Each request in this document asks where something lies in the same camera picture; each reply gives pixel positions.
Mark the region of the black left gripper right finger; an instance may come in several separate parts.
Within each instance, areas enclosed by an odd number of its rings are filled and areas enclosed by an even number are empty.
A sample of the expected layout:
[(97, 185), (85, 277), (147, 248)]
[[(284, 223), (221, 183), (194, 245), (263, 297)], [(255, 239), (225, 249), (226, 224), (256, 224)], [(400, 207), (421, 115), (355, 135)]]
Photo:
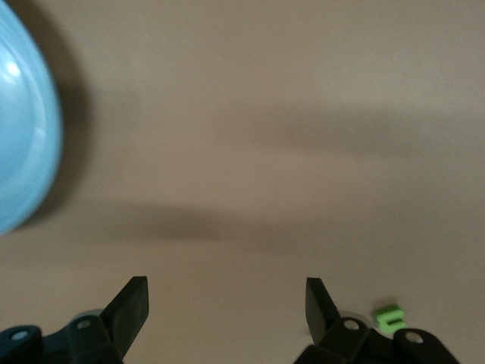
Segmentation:
[(323, 281), (307, 278), (305, 317), (313, 340), (297, 363), (454, 363), (459, 361), (434, 335), (400, 328), (384, 337), (357, 318), (341, 316)]

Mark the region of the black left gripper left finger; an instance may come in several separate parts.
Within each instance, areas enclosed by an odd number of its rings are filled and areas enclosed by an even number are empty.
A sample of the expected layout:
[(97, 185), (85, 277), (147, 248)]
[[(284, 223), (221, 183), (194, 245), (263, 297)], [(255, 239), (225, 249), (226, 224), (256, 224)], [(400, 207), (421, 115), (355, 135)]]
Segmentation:
[(2, 363), (123, 363), (148, 318), (148, 279), (133, 277), (98, 314), (84, 314), (45, 336), (19, 325), (1, 332)]

